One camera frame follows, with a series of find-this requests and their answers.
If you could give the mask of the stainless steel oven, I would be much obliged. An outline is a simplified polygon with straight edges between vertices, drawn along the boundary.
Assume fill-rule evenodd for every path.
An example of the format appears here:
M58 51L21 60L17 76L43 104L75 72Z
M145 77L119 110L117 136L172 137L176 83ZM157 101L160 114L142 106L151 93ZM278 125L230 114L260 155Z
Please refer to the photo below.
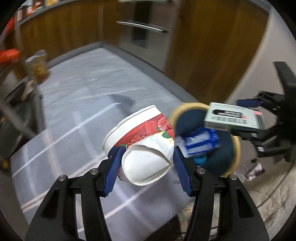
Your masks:
M163 71L180 1L119 1L119 48Z

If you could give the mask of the patterned floor trash bin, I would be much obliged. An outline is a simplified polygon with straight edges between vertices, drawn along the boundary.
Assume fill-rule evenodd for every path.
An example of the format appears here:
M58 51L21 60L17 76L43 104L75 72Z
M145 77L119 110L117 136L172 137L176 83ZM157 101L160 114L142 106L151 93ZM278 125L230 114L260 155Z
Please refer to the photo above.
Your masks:
M46 50L40 50L25 60L29 73L37 84L44 83L50 76L47 67L47 57L48 54Z

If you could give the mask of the wooden kitchen cabinets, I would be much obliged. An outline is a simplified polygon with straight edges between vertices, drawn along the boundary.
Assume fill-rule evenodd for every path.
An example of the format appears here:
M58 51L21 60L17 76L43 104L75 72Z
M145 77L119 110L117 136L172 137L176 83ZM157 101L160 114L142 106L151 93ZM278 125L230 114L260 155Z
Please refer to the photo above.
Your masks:
M61 1L5 39L49 60L101 42L164 73L203 103L223 102L262 41L268 7L255 1Z

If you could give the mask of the stainless steel shelf rack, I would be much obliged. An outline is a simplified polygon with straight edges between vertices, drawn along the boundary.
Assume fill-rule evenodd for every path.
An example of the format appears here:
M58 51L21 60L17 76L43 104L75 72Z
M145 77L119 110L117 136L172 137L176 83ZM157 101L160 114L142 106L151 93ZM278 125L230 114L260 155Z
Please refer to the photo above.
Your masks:
M14 15L14 17L15 28L6 37L3 44L1 45L1 49L18 49L21 52L21 56L17 63L10 64L4 68L1 68L1 86L5 84L7 76L10 74L11 71L13 71L13 69L19 62L22 63L26 71L29 71L27 66L25 65L25 56L22 54L23 50L20 35L20 25L17 20L17 15ZM16 87L14 87L11 91L8 91L7 94L1 93L1 121L8 120L17 130L19 130L23 134L22 139L33 139L34 137L36 137L37 133L44 129L44 120L41 111L41 100L42 97L38 92L37 83L29 74L28 79L18 82L16 84ZM15 105L23 101L27 101L32 108L31 122L28 126L24 124L22 119L18 116L17 112L13 109Z

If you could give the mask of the blue bin with yellow rim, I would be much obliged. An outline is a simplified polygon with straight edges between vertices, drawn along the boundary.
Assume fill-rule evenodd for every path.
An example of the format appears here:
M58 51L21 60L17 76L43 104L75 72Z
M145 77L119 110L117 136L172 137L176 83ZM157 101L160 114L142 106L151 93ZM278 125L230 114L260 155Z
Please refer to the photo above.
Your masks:
M214 176L227 177L240 164L241 146L238 137L229 132L204 127L209 106L199 102L183 102L169 117L174 129L175 146L195 166Z

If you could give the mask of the blue white wrapper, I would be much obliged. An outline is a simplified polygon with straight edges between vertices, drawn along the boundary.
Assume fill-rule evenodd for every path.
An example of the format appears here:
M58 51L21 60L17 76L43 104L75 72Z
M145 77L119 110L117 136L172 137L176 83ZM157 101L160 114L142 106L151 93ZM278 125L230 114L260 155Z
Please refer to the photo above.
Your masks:
M200 127L181 136L179 147L185 157L199 157L219 147L219 137L214 129Z

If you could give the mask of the grey pot lid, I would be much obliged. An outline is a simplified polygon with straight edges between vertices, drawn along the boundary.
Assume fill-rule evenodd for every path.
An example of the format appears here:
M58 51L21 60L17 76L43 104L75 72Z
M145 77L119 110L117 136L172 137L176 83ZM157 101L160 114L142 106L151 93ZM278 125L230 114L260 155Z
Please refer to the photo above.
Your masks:
M31 122L32 108L27 101L19 102L13 107L26 126ZM8 158L17 148L23 134L8 120L1 120L1 161Z

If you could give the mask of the small yellow object under shelf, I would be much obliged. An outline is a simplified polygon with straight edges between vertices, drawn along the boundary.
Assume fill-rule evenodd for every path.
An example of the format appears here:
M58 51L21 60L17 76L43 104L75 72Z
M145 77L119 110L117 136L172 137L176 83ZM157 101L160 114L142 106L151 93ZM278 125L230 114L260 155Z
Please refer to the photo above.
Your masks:
M10 166L9 161L8 160L3 160L2 164L1 164L1 168L3 170L7 170L9 168L9 166Z

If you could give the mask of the red plastic bag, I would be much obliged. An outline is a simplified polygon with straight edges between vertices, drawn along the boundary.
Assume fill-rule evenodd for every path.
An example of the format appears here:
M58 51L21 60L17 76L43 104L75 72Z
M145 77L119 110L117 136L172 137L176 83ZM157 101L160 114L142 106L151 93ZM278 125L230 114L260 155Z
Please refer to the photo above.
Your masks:
M6 37L14 30L15 28L15 17L12 16L3 32L1 33L1 45L3 44ZM10 64L17 63L20 59L21 52L18 49L1 49L1 68L4 68Z

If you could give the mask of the green white medicine box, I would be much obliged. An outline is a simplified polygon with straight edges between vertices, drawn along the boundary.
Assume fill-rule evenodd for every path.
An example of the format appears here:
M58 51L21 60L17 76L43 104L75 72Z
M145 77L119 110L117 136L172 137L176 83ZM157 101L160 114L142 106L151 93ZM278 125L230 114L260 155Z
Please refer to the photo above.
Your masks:
M266 121L258 110L211 102L204 118L204 127L227 132L232 128L265 130Z

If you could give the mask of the red white paper cup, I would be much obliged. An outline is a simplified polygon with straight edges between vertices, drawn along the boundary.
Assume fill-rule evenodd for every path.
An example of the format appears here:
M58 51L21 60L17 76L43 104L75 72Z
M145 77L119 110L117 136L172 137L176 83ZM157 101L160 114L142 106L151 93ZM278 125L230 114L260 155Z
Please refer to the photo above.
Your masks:
M103 151L110 155L114 147L125 151L119 179L137 186L150 185L173 166L174 129L158 108L150 105L123 119L105 136Z

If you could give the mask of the grey checked table cloth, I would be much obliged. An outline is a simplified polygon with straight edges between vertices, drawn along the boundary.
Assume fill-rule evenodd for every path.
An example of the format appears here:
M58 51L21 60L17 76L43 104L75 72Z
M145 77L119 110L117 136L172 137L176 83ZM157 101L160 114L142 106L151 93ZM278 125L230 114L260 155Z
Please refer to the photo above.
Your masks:
M60 175L95 175L106 158L106 134L132 112L133 100L108 95L47 128L11 158L11 172L23 214L31 221ZM190 199L170 171L147 186L117 180L101 203L113 240L144 240L184 208Z

